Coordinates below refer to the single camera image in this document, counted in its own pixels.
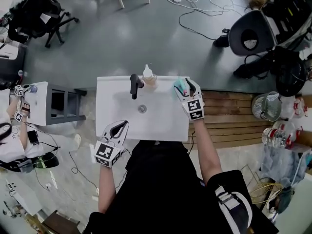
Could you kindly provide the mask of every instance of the black chair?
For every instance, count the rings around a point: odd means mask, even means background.
[[[10,9],[10,28],[8,36],[11,40],[25,43],[28,37],[38,38],[49,34],[45,47],[49,48],[50,40],[56,33],[61,44],[64,43],[59,28],[70,21],[79,22],[78,18],[63,20],[64,16],[70,16],[69,12],[61,12],[60,3],[57,0],[24,0],[14,8]]]

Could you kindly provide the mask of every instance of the sink basin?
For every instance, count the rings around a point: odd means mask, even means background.
[[[97,136],[102,135],[107,125],[127,120],[128,139],[187,141],[189,119],[173,90],[176,80],[177,77],[158,76],[158,87],[145,84],[137,90],[134,100],[130,94],[130,76],[98,77]]]

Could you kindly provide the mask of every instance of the tiled floor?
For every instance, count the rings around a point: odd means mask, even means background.
[[[81,172],[93,183],[98,186],[99,169],[98,164],[92,164],[90,160],[89,143],[95,144],[95,92],[90,91],[86,98],[83,99],[82,110],[87,119],[83,122],[66,123],[64,125],[47,127],[49,132],[57,134],[72,134],[78,132],[82,136],[82,144],[78,151],[72,152],[72,157],[75,160]],[[137,140],[126,140],[125,147],[132,150],[138,143]],[[262,144],[226,148],[218,150],[222,169],[229,171],[233,169],[241,169],[246,164],[250,166],[253,171],[257,171],[262,155]],[[125,165],[129,159],[129,154],[125,153],[113,166],[115,186],[117,186],[125,173]],[[197,151],[191,152],[191,160],[200,175],[200,168],[198,163]],[[37,169],[38,178],[42,185],[51,184],[50,192],[44,190],[36,179],[36,174],[32,171],[29,174],[20,174],[20,177],[33,188],[39,201],[44,206],[47,214],[52,213],[55,209],[59,212],[81,221],[79,229],[82,231],[88,222],[91,212],[98,209],[98,203],[93,196],[97,196],[94,185],[86,181],[80,174],[73,174],[71,168],[74,164],[68,152],[58,153],[59,166],[51,169]],[[248,184],[252,178],[251,173],[244,169],[244,179]],[[51,173],[55,177],[56,186],[53,185]]]

